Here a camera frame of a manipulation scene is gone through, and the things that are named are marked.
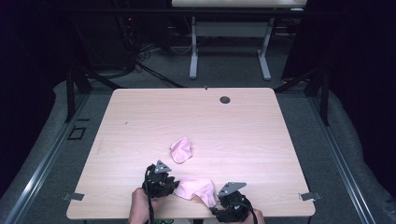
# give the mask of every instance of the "metal bracket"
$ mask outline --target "metal bracket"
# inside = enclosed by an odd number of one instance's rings
[[[241,189],[242,187],[246,186],[247,183],[240,183],[240,182],[228,182],[224,185],[224,187],[219,191],[218,196],[223,197],[227,196],[231,193],[236,192],[237,190]]]
[[[79,193],[66,193],[62,199],[71,202],[72,200],[81,201],[84,198],[84,194]]]
[[[318,192],[308,192],[305,194],[300,194],[300,199],[303,201],[316,201],[322,199],[323,197]]]
[[[154,170],[155,174],[161,174],[170,171],[172,171],[172,169],[169,168],[169,166],[165,165],[165,163],[163,163],[162,161],[157,161],[157,165],[155,166]]]

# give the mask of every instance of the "gray carpet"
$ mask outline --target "gray carpet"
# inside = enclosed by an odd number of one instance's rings
[[[179,55],[154,50],[142,63],[186,87],[275,88],[281,85],[280,77],[292,43],[290,40],[281,37],[274,37],[271,40],[266,57],[273,77],[271,81],[263,80],[256,56],[256,49],[261,44],[260,40],[236,38],[230,42],[227,41],[229,40],[213,39],[202,43],[199,48],[200,58],[196,80],[189,79],[189,53]],[[168,88],[159,79],[146,72],[134,71],[128,76],[115,78],[112,81],[126,88]],[[69,202],[61,198],[66,192],[74,192],[111,95],[108,87],[95,80],[91,82],[94,91],[78,114],[77,119],[80,120],[74,124],[76,127],[86,128],[86,132],[81,140],[64,141],[58,159],[26,213],[24,223],[82,223],[66,217]],[[301,94],[303,86],[304,84],[301,84],[300,87],[293,88],[291,93],[280,93],[277,99],[307,183],[311,191],[320,192],[323,196],[323,199],[315,202],[317,212],[312,216],[311,223],[361,223],[344,182],[334,165],[329,143],[315,117],[316,112]],[[49,120],[19,175],[0,201],[2,223],[6,221],[36,167],[51,149],[57,134],[62,129],[66,115],[64,83],[55,88],[55,91],[57,102]],[[370,169],[362,161],[359,138],[342,105],[332,94],[329,121],[332,132],[346,156],[376,222],[394,224],[390,216],[384,212],[386,192],[378,185]],[[308,219],[305,217],[267,217],[265,221],[267,224],[293,224],[307,223]],[[92,220],[89,223],[125,223],[125,220]]]

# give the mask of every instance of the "wooden table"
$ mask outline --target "wooden table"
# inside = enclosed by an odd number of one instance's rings
[[[184,136],[193,157],[176,164],[169,147]],[[114,91],[76,188],[84,198],[70,203],[67,216],[128,218],[131,193],[157,160],[177,179],[211,179],[216,192],[226,182],[246,182],[240,192],[266,217],[315,213],[299,198],[308,188],[273,90],[201,88]],[[199,198],[176,195],[155,215],[213,217]]]

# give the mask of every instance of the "black cable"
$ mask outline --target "black cable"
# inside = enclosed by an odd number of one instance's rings
[[[247,205],[242,204],[242,203],[230,203],[230,204],[240,205],[240,206],[246,207],[247,210],[249,210],[249,211],[251,212],[251,215],[253,215],[253,222],[254,222],[254,224],[258,224],[258,223],[259,223],[258,220],[257,220],[256,214],[254,213],[253,208],[248,207]]]
[[[142,49],[140,50],[140,53],[145,53],[146,51],[150,51],[156,49],[154,44],[147,44],[145,46],[142,47]]]
[[[143,70],[145,70],[148,73],[152,74],[153,76],[157,77],[160,81],[162,81],[168,87],[170,87],[170,86],[167,83],[172,84],[172,85],[174,85],[175,87],[178,87],[178,88],[185,88],[185,86],[182,86],[182,85],[176,83],[175,81],[172,81],[171,79],[161,75],[160,73],[158,73],[158,72],[146,67],[142,63],[136,62],[136,64],[139,65]]]
[[[93,47],[91,46],[91,44],[88,42],[88,40],[84,37],[84,35],[82,34],[82,32],[76,27],[76,30],[78,32],[79,37],[81,38],[81,40],[83,41],[83,43],[85,43],[85,46],[91,51],[91,53],[93,54],[93,56],[98,59],[104,66],[106,66],[107,68],[112,68],[108,63],[106,63],[93,49]],[[124,68],[120,73],[117,74],[113,74],[113,75],[101,75],[101,77],[107,78],[107,79],[112,79],[112,78],[116,78],[116,77],[124,77],[128,74],[130,74],[131,72],[134,71],[134,62],[130,61],[128,66],[126,68]]]
[[[151,204],[151,197],[150,194],[151,192],[149,191],[148,188],[148,177],[149,177],[149,167],[146,169],[146,175],[145,175],[145,186],[146,186],[146,193],[148,195],[148,212],[149,212],[149,217],[148,220],[151,224],[154,223],[154,209],[152,208],[152,204]]]

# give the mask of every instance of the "black circular hole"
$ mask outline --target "black circular hole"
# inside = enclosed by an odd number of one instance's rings
[[[221,96],[220,101],[224,104],[228,104],[228,103],[230,103],[231,100],[230,100],[230,97],[228,97],[228,96]]]

